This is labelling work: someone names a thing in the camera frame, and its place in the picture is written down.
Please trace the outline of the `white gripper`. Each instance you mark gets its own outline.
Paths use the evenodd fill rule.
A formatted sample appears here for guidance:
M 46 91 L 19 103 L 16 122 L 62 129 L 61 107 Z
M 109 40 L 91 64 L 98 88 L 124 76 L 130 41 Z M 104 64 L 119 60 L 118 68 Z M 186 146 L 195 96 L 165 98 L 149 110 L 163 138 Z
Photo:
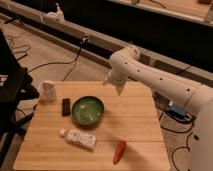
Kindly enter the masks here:
M 103 85 L 106 86 L 112 84 L 116 86 L 117 95 L 120 96 L 124 90 L 126 79 L 126 75 L 111 70 L 108 73 L 107 78 L 103 81 Z

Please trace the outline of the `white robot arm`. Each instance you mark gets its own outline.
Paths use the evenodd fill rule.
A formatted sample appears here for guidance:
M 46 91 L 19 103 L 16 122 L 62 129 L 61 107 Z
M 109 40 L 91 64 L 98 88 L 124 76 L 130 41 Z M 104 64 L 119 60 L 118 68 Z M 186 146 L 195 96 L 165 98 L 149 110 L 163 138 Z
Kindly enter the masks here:
M 117 94 L 127 78 L 143 83 L 196 117 L 190 171 L 213 171 L 213 88 L 139 62 L 140 50 L 128 45 L 109 58 L 111 70 L 103 84 L 112 84 Z

